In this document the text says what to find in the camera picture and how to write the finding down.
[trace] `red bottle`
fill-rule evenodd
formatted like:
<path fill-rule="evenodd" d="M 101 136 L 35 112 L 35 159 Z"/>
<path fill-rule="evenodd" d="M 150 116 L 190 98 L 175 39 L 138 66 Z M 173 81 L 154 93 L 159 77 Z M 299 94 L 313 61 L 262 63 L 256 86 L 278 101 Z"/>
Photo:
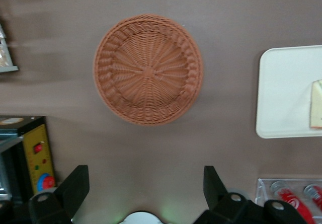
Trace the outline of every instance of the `red bottle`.
<path fill-rule="evenodd" d="M 291 188 L 284 181 L 276 181 L 271 185 L 274 196 L 291 204 L 308 224 L 316 224 L 307 206 L 293 193 Z"/>
<path fill-rule="evenodd" d="M 313 202 L 322 210 L 322 188 L 317 185 L 308 185 L 304 189 L 304 194 L 310 197 Z"/>

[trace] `round woven basket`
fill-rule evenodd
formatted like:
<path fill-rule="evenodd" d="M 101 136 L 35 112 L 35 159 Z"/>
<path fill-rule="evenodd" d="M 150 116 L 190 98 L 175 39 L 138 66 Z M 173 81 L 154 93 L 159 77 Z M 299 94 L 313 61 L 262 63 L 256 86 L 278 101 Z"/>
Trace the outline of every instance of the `round woven basket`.
<path fill-rule="evenodd" d="M 94 77 L 115 114 L 139 125 L 162 125 L 182 116 L 196 100 L 203 63 L 181 25 L 145 14 L 122 20 L 104 36 Z"/>

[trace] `red button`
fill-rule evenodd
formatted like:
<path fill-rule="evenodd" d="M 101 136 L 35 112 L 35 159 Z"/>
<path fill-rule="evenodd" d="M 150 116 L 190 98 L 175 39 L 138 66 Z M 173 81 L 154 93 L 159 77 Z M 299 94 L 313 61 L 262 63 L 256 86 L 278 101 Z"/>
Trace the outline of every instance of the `red button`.
<path fill-rule="evenodd" d="M 42 145 L 41 143 L 37 144 L 34 146 L 34 153 L 39 153 L 40 151 L 42 151 Z"/>
<path fill-rule="evenodd" d="M 47 176 L 44 181 L 42 182 L 42 188 L 43 189 L 49 189 L 54 187 L 55 185 L 55 179 L 52 176 Z"/>

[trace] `white cutting board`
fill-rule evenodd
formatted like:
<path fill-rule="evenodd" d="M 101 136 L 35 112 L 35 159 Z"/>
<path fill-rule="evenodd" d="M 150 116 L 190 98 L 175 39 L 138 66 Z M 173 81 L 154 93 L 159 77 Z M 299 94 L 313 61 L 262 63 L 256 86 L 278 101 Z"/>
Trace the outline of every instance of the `white cutting board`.
<path fill-rule="evenodd" d="M 322 45 L 267 50 L 260 59 L 258 136 L 322 136 L 309 127 L 311 86 L 321 79 Z"/>

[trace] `yellow sponge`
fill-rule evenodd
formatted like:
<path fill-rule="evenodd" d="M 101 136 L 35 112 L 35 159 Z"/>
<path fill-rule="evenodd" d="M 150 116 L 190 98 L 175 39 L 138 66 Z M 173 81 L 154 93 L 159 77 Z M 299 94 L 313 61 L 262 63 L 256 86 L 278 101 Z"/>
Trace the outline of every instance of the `yellow sponge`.
<path fill-rule="evenodd" d="M 312 84 L 310 127 L 322 128 L 322 80 Z"/>

